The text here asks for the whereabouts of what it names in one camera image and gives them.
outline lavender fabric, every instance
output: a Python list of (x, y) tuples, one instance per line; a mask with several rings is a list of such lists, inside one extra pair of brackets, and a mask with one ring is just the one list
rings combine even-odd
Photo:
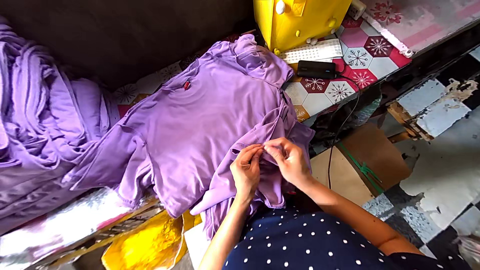
[[(204, 211), (211, 238), (236, 193), (229, 166), (241, 149), (285, 136), (307, 151), (313, 130), (297, 121), (281, 89), (292, 74), (252, 35), (217, 42), (131, 108), (64, 180), (75, 190), (114, 187), (130, 205), (152, 187), (172, 217)], [(260, 166), (251, 213), (261, 203), (283, 207), (289, 188), (268, 154)]]
[(62, 182), (118, 117), (99, 86), (71, 81), (0, 17), (0, 234), (75, 198)]

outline red clothing tag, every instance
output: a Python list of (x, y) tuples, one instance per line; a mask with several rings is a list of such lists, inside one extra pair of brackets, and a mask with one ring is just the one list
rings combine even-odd
[(190, 82), (189, 81), (186, 81), (184, 84), (183, 84), (183, 89), (187, 90), (188, 87), (190, 86)]

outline power bank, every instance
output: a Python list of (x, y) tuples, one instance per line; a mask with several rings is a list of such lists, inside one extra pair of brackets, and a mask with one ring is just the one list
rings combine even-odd
[(335, 63), (300, 60), (297, 76), (316, 79), (335, 79)]

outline green string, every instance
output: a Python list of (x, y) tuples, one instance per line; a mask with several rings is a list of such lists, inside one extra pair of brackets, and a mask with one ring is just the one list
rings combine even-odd
[(363, 173), (363, 175), (365, 175), (365, 177), (367, 177), (368, 181), (373, 185), (375, 190), (379, 194), (382, 194), (384, 192), (384, 190), (381, 187), (379, 187), (377, 185), (377, 183), (375, 183), (375, 181), (372, 178), (370, 178), (369, 174), (371, 174), (379, 182), (381, 182), (381, 181), (378, 178), (378, 176), (369, 167), (367, 167), (367, 163), (364, 162), (363, 165), (360, 165), (360, 163), (345, 148), (345, 146), (342, 144), (342, 142), (338, 142), (338, 145), (340, 145), (340, 147), (342, 147), (342, 149), (345, 151), (345, 153), (348, 155), (348, 157), (353, 161), (353, 163), (358, 167), (358, 169), (360, 169), (360, 172)]

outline finger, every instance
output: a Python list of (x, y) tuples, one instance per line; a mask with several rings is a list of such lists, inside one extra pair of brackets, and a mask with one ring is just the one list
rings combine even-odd
[(240, 150), (240, 153), (238, 154), (237, 157), (243, 156), (246, 152), (254, 149), (255, 147), (259, 147), (259, 146), (262, 146), (262, 145), (261, 144), (249, 145), (249, 146), (245, 147), (244, 149)]
[(260, 149), (263, 149), (264, 147), (263, 146), (257, 146), (257, 147), (254, 147), (248, 151), (246, 151), (245, 153), (243, 153), (243, 155), (240, 157), (240, 161), (242, 161), (243, 163), (245, 162), (249, 162), (253, 156), (255, 155), (255, 153), (260, 150)]
[(266, 147), (281, 147), (283, 152), (289, 157), (302, 155), (301, 149), (285, 137), (270, 140), (265, 142), (264, 145)]
[(273, 140), (269, 140), (268, 142), (265, 142), (265, 146), (281, 146), (284, 147), (286, 145), (292, 144), (287, 138), (281, 137)]
[(262, 153), (264, 152), (263, 149), (258, 149), (257, 152), (253, 155), (252, 157), (252, 162), (251, 162), (251, 168), (256, 168), (258, 167), (258, 163), (260, 161), (260, 156), (262, 155)]
[(285, 156), (283, 155), (282, 151), (274, 146), (265, 146), (265, 151), (275, 159), (278, 165), (283, 164), (285, 162)]

